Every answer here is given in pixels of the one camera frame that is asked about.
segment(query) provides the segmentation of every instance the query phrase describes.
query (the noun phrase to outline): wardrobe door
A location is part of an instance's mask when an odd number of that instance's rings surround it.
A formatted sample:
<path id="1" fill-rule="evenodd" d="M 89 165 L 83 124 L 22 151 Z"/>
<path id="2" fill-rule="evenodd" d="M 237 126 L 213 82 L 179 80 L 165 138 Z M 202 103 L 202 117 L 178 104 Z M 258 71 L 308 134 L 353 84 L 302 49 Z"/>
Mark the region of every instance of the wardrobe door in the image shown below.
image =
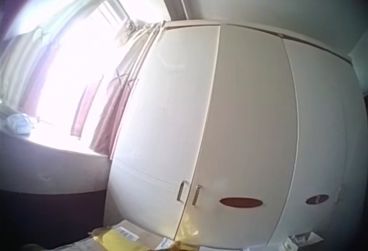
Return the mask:
<path id="1" fill-rule="evenodd" d="M 210 109 L 176 240 L 218 248 L 266 244 L 293 175 L 294 86 L 279 37 L 221 26 Z"/>
<path id="2" fill-rule="evenodd" d="M 336 73 L 343 61 L 284 40 L 298 105 L 298 149 L 289 198 L 272 243 L 289 235 L 320 231 L 328 223 L 342 185 L 346 120 Z"/>
<path id="3" fill-rule="evenodd" d="M 121 121 L 105 224 L 125 218 L 174 238 L 198 159 L 219 30 L 168 30 L 144 62 Z"/>
<path id="4" fill-rule="evenodd" d="M 321 236 L 331 239 L 328 241 L 329 250 L 349 250 L 345 245 L 358 230 L 367 185 L 367 112 L 354 68 L 337 57 L 333 66 L 333 74 L 339 86 L 337 94 L 342 100 L 344 110 L 346 166 L 342 189 L 328 230 L 322 231 Z"/>

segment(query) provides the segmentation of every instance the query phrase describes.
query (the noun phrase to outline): window sill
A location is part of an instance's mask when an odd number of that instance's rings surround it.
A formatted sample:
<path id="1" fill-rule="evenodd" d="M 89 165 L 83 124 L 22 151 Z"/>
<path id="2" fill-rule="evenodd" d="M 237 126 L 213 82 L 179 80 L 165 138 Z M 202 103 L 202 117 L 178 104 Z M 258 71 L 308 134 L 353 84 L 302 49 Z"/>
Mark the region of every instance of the window sill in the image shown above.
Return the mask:
<path id="1" fill-rule="evenodd" d="M 46 123 L 38 123 L 33 128 L 30 135 L 17 135 L 12 133 L 6 126 L 6 120 L 0 119 L 0 131 L 11 137 L 16 137 L 37 145 L 46 146 L 52 149 L 63 150 L 72 153 L 81 153 L 98 157 L 108 157 L 88 148 L 79 139 L 59 132 L 55 127 Z"/>

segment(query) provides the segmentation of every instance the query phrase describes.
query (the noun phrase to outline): wardrobe top trim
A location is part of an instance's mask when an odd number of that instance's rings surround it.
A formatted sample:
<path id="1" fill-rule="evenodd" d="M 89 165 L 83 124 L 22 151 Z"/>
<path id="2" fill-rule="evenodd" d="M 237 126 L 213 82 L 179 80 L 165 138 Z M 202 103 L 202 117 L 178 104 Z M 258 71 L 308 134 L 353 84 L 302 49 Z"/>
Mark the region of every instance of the wardrobe top trim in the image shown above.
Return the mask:
<path id="1" fill-rule="evenodd" d="M 301 43 L 305 43 L 305 44 L 320 48 L 329 53 L 332 53 L 335 56 L 341 58 L 342 60 L 348 62 L 351 65 L 351 59 L 349 56 L 334 50 L 333 48 L 329 47 L 328 45 L 325 45 L 324 43 L 320 41 L 304 36 L 303 34 L 295 33 L 289 30 L 285 30 L 285 29 L 281 29 L 281 28 L 277 28 L 273 26 L 268 26 L 268 25 L 256 24 L 256 23 L 251 23 L 251 22 L 230 23 L 226 21 L 216 21 L 216 20 L 183 20 L 183 21 L 166 22 L 164 29 L 170 30 L 170 29 L 178 29 L 178 28 L 184 28 L 184 27 L 211 26 L 211 25 L 212 26 L 232 25 L 232 26 L 238 26 L 238 27 L 243 27 L 243 28 L 249 28 L 249 29 L 265 32 L 268 34 L 273 34 L 275 36 L 278 36 L 284 39 L 298 41 Z"/>

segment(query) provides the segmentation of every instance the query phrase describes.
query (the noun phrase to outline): red oval handle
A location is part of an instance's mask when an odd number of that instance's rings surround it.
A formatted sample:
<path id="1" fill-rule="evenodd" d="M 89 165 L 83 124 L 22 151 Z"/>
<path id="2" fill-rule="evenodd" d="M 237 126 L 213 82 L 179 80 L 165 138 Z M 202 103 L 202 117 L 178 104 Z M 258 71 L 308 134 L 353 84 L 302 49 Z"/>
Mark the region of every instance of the red oval handle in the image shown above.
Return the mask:
<path id="1" fill-rule="evenodd" d="M 329 199 L 328 195 L 315 195 L 315 196 L 312 196 L 311 198 L 308 198 L 305 201 L 305 203 L 308 205 L 318 205 L 323 202 L 326 202 L 328 199 Z"/>
<path id="2" fill-rule="evenodd" d="M 255 198 L 222 198 L 220 203 L 234 208 L 255 208 L 263 204 L 261 200 Z"/>

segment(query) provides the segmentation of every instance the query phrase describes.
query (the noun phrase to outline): yellow package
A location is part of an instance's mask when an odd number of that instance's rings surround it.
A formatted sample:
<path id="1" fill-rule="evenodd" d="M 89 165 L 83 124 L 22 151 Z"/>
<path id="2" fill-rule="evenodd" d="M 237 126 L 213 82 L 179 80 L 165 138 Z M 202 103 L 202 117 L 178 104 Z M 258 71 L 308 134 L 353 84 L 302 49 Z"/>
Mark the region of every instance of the yellow package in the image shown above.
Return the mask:
<path id="1" fill-rule="evenodd" d="M 138 242 L 123 237 L 110 228 L 97 228 L 92 231 L 95 241 L 107 251 L 147 251 L 148 248 Z"/>

